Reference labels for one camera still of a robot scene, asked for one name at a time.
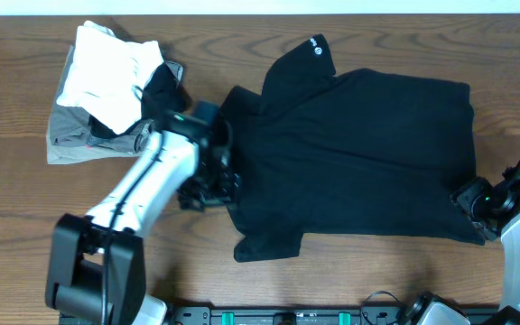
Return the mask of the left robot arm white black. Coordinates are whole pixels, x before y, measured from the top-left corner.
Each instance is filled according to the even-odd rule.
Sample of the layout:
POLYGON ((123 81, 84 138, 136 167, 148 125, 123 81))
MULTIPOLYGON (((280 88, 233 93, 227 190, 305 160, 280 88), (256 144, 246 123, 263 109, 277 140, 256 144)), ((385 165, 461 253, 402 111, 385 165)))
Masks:
POLYGON ((116 187, 83 217, 57 222, 44 294, 61 324, 162 325, 166 302, 147 292, 144 242, 172 198, 204 211, 238 200, 233 131, 220 108, 199 102, 163 124, 116 187))

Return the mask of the black t-shirt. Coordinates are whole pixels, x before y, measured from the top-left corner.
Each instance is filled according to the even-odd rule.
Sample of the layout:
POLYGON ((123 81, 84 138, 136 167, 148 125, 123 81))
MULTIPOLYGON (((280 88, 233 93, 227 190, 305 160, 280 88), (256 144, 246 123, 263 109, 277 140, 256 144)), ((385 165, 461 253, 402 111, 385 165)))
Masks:
POLYGON ((461 82, 338 74, 322 35, 279 58, 260 93, 232 88, 235 259, 296 257, 307 233, 482 244, 450 201, 476 175, 469 96, 461 82))

